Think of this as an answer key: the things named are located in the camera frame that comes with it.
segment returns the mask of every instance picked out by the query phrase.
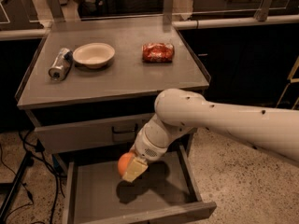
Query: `black drawer handle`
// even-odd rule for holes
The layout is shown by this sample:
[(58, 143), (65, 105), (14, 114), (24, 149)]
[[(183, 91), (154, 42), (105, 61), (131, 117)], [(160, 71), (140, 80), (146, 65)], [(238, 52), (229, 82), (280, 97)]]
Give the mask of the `black drawer handle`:
[(121, 134), (121, 133), (136, 133), (138, 130), (138, 124), (135, 125), (133, 129), (125, 130), (125, 131), (115, 131), (115, 128), (112, 126), (112, 133)]

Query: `bowl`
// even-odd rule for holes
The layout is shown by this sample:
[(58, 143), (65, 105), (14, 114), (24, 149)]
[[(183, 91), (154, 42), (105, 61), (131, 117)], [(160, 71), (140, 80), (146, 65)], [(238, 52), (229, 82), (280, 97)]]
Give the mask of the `bowl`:
[(76, 64), (98, 69), (105, 66), (114, 54), (115, 50), (108, 44), (90, 43), (75, 49), (73, 59)]

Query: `drawer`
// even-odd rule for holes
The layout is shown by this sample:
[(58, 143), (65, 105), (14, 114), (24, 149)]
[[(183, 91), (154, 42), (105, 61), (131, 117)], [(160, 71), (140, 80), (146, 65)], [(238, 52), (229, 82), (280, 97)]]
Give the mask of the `drawer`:
[(70, 162), (63, 224), (183, 224), (209, 218), (216, 204), (202, 201), (183, 145), (172, 146), (133, 183), (120, 178), (119, 157)]
[(36, 128), (36, 135), (49, 153), (134, 142), (153, 114), (74, 122)]

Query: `terrazzo floor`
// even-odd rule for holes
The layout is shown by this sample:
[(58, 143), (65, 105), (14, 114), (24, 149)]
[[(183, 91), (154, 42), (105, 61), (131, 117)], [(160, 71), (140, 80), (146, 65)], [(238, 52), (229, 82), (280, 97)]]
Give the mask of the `terrazzo floor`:
[[(28, 141), (36, 143), (33, 133)], [(18, 133), (1, 133), (0, 143), (3, 162), (16, 172), (25, 153)], [(51, 162), (50, 155), (45, 156)], [(203, 201), (217, 204), (209, 219), (194, 223), (299, 223), (298, 166), (203, 129), (194, 134), (189, 161)], [(1, 162), (0, 183), (13, 178), (14, 174)], [(22, 182), (33, 194), (34, 204), (14, 211), (7, 224), (49, 224), (56, 187), (54, 176), (41, 161), (35, 160)], [(65, 185), (66, 180), (62, 179), (63, 192)], [(52, 222), (55, 224), (62, 223), (63, 192), (59, 189)], [(27, 203), (31, 202), (20, 187), (9, 212)]]

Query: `metal can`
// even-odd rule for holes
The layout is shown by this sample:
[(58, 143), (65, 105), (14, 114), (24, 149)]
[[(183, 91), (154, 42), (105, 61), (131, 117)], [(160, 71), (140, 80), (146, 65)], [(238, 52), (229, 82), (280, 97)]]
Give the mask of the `metal can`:
[(57, 57), (49, 69), (49, 75), (52, 80), (64, 80), (73, 63), (73, 51), (70, 49), (62, 48), (59, 50)]

